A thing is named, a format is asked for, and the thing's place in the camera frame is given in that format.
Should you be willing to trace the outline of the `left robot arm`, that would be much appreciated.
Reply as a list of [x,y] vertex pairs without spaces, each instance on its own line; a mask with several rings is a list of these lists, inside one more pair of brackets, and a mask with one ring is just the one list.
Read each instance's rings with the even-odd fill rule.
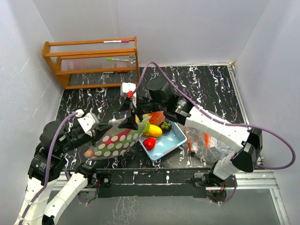
[[79,192],[94,186],[97,181],[95,168],[81,163],[73,174],[66,174],[67,184],[50,200],[50,193],[67,163],[64,154],[88,142],[99,141],[110,128],[111,125],[98,125],[89,136],[80,125],[71,131],[67,131],[60,121],[45,125],[29,167],[25,197],[15,224],[57,224]]

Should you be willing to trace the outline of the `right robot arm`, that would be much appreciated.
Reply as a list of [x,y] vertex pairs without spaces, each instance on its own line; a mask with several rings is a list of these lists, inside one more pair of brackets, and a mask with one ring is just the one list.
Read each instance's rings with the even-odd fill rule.
[[222,143],[230,149],[228,156],[214,163],[209,181],[220,186],[236,173],[251,173],[262,150],[262,130],[247,124],[232,124],[192,102],[183,94],[174,91],[172,83],[163,79],[148,83],[150,98],[137,97],[137,86],[124,82],[120,94],[125,98],[120,111],[129,111],[130,115],[120,124],[120,128],[137,129],[136,117],[141,119],[147,113],[163,112],[173,122],[194,128],[208,134],[214,142]]

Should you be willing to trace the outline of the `white dotted zip bag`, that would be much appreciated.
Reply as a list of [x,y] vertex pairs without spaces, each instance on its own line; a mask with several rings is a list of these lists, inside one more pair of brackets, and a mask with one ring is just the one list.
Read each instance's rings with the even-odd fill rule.
[[149,125],[149,119],[150,116],[148,115],[143,115],[141,122],[136,118],[137,130],[118,128],[124,119],[109,120],[112,128],[96,142],[95,146],[90,146],[84,156],[91,160],[102,160],[123,155],[141,138],[144,129]]

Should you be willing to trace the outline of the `watermelon slice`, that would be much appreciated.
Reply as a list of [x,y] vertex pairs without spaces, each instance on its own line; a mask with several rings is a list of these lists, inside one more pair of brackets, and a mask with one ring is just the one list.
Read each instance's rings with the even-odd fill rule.
[[165,121],[165,115],[163,111],[148,113],[146,115],[150,116],[149,123],[155,126],[159,126]]

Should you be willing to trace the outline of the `red chili pepper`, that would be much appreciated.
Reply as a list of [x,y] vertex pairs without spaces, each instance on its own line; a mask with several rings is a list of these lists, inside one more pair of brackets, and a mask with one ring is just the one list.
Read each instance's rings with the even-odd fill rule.
[[109,144],[115,144],[116,142],[121,142],[124,141],[126,139],[126,136],[129,134],[130,130],[126,129],[125,131],[116,134],[116,135],[111,135],[108,136],[106,135],[103,139],[102,139],[102,143],[104,143],[106,146]]

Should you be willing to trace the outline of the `yellow mango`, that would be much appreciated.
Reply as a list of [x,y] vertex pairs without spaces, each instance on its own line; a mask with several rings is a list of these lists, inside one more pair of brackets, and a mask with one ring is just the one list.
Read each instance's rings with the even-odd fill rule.
[[152,124],[150,124],[148,131],[145,132],[145,135],[150,137],[160,137],[162,134],[162,129]]

